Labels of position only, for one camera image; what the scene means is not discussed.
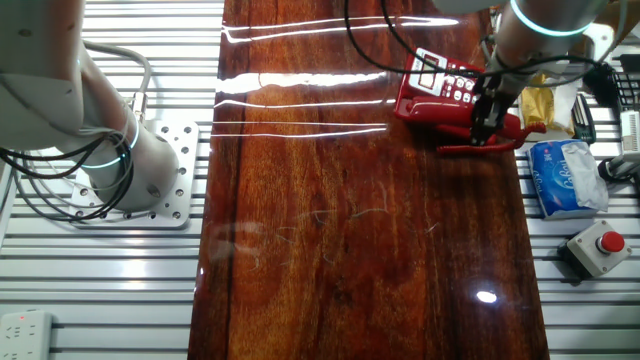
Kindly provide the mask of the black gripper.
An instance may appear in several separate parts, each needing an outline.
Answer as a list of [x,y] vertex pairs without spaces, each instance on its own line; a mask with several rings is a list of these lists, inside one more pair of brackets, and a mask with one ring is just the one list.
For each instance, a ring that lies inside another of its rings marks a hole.
[[503,115],[515,100],[515,94],[507,75],[479,76],[474,88],[474,107],[483,114],[472,116],[471,144],[484,146],[502,128]]

